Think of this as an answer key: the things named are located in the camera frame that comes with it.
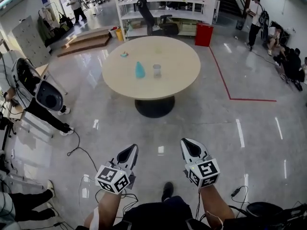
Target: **backpack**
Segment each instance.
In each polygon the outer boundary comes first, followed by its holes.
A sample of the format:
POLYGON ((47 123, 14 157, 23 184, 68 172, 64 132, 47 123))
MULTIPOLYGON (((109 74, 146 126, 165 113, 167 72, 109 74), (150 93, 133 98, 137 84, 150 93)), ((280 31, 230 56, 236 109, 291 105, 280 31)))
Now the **backpack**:
POLYGON ((260 3, 259 5, 261 6, 261 9, 262 9, 262 13, 259 16, 259 24, 261 25, 261 27, 263 27, 265 24, 269 25, 270 17, 269 17, 268 12, 266 12, 265 9, 263 9, 260 3))

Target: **forearm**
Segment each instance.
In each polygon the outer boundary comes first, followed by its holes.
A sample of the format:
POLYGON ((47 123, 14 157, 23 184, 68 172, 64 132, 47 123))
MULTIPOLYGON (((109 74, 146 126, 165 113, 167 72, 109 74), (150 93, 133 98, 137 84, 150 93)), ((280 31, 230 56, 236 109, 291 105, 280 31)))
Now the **forearm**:
MULTIPOLYGON (((116 195, 105 192, 98 204, 99 230, 111 229, 120 203, 121 194, 116 195)), ((84 222, 84 226, 90 228, 94 214, 91 213, 84 222)))
MULTIPOLYGON (((225 219, 235 218, 231 208, 222 199, 213 185, 201 188, 201 198, 205 212, 210 212, 212 215, 219 217, 223 222, 225 219)), ((208 214, 207 220, 213 229, 220 225, 220 222, 217 218, 211 217, 208 214)))

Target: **white sneaker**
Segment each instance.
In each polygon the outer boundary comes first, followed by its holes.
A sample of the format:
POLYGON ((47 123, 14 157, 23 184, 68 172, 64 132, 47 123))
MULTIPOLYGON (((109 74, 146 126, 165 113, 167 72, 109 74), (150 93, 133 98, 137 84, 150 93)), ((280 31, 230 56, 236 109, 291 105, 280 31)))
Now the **white sneaker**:
POLYGON ((56 193, 54 191, 54 185, 53 185, 52 181, 50 181, 50 180, 47 180, 47 189, 52 192, 52 195, 53 195, 52 197, 56 196, 56 193))
POLYGON ((64 133, 63 131, 60 131, 59 133, 62 135, 62 136, 67 136, 67 135, 71 135, 73 134, 73 131, 74 131, 74 128, 73 127, 70 127, 70 131, 68 131, 67 133, 64 133))
POLYGON ((59 115, 59 116, 62 116, 62 115, 64 115, 64 114, 68 114, 68 113, 70 113, 70 112, 71 112, 71 109, 70 109, 69 107, 66 107, 65 112, 62 113, 61 111, 58 111, 58 115, 59 115))
POLYGON ((54 214, 55 214, 56 217, 59 216, 58 212, 55 210, 55 208, 53 207, 52 204, 50 204, 49 202, 47 202, 47 207, 48 207, 49 209, 52 209, 52 211, 54 212, 54 214))

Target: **sneaker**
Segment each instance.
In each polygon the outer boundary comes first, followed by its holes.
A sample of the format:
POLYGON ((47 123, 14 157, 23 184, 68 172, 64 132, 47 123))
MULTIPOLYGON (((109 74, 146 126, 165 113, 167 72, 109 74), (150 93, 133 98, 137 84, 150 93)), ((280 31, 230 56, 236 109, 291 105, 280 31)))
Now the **sneaker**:
POLYGON ((64 133, 63 131, 60 131, 59 133, 62 135, 62 136, 67 136, 67 135, 71 135, 73 134, 73 131, 74 131, 74 128, 73 127, 70 127, 70 131, 68 131, 67 133, 64 133))
POLYGON ((50 180, 47 181, 47 189, 52 192, 52 197, 56 196, 56 193, 54 191, 54 185, 53 185, 52 181, 50 181, 50 180))
POLYGON ((58 111, 58 115, 59 115, 59 116, 62 116, 62 115, 64 115, 64 114, 69 114, 70 112, 71 112, 71 109, 70 109, 69 107, 66 107, 65 112, 62 113, 61 111, 58 111))
POLYGON ((172 197, 173 193, 174 193, 174 185, 171 182, 167 182, 163 188, 163 194, 161 198, 162 202, 172 197))
POLYGON ((49 202, 47 202, 47 207, 48 207, 49 209, 52 209, 52 211, 54 212, 54 214, 55 214, 56 217, 59 216, 58 212, 55 210, 55 208, 53 207, 52 204, 50 204, 49 202))

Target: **black shoe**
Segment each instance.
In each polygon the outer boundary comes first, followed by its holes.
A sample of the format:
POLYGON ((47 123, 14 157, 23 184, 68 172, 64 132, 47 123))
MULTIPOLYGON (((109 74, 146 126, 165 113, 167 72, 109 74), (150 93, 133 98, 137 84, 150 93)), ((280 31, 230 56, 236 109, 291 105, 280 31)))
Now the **black shoe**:
POLYGON ((164 202, 167 198, 172 197, 173 193, 174 185, 171 182, 167 182, 163 188, 163 194, 161 198, 162 202, 164 202))

